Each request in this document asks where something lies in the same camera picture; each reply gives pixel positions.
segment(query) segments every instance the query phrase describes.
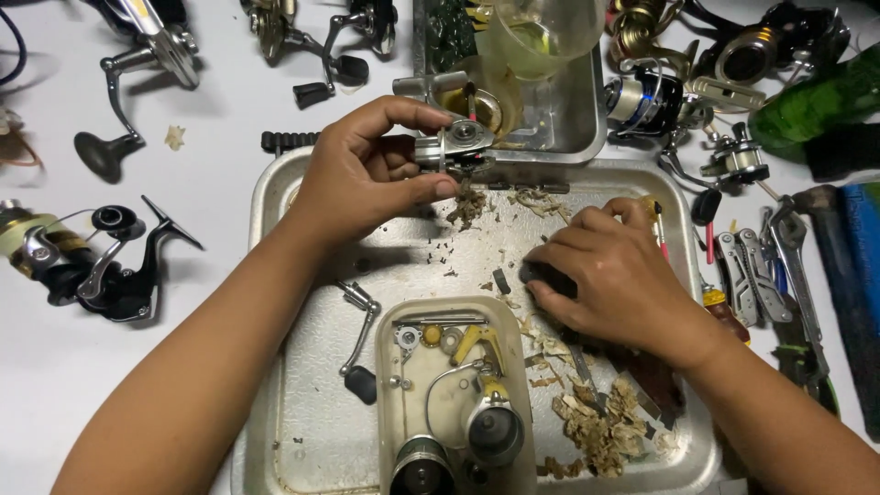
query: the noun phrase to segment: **metal tray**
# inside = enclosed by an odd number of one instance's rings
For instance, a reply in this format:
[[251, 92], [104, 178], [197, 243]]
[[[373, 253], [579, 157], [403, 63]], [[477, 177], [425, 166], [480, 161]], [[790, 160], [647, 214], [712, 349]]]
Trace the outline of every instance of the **metal tray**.
[[[428, 13], [441, 0], [413, 0], [414, 74], [434, 72], [429, 66]], [[485, 154], [501, 161], [581, 164], [595, 157], [607, 138], [602, 55], [597, 45], [589, 55], [571, 61], [545, 81], [520, 81], [523, 128], [502, 141], [510, 149]]]
[[[253, 193], [251, 248], [287, 210], [311, 152], [312, 148], [302, 148], [286, 153], [260, 177]], [[568, 184], [570, 192], [557, 198], [575, 211], [602, 205], [614, 196], [655, 195], [664, 205], [672, 268], [692, 296], [700, 297], [685, 198], [655, 164], [603, 159], [581, 167], [499, 164], [473, 180], [477, 188], [502, 181]], [[510, 204], [508, 191], [487, 193], [495, 211], [486, 210], [471, 230], [460, 232], [458, 224], [445, 221], [453, 207], [447, 201], [396, 218], [334, 257], [333, 265], [316, 281], [238, 438], [233, 494], [378, 492], [378, 412], [349, 393], [337, 373], [357, 339], [363, 312], [344, 302], [331, 282], [335, 277], [356, 279], [384, 307], [391, 308], [407, 299], [492, 295], [480, 285], [492, 280], [492, 270], [503, 267], [513, 289], [510, 297], [522, 305], [514, 314], [523, 318], [531, 302], [516, 280], [518, 264], [541, 242], [540, 235], [553, 233], [562, 221], [539, 218], [518, 203]], [[371, 264], [371, 272], [365, 275], [355, 268], [363, 258]], [[451, 270], [457, 275], [444, 275]], [[526, 355], [531, 356], [531, 339], [523, 339]], [[359, 358], [367, 367], [375, 363], [372, 340]], [[563, 376], [575, 374], [559, 361], [554, 367]], [[599, 389], [608, 392], [616, 376], [611, 365], [600, 359], [591, 371]], [[562, 481], [542, 477], [538, 493], [699, 493], [711, 481], [721, 456], [706, 407], [690, 387], [684, 383], [681, 387], [686, 412], [676, 423], [674, 448], [668, 455], [629, 464], [622, 477], [613, 479], [595, 478], [589, 472]], [[562, 422], [550, 409], [553, 396], [560, 391], [558, 387], [529, 388], [536, 458], [553, 455], [566, 463], [576, 459], [577, 451], [563, 437]]]

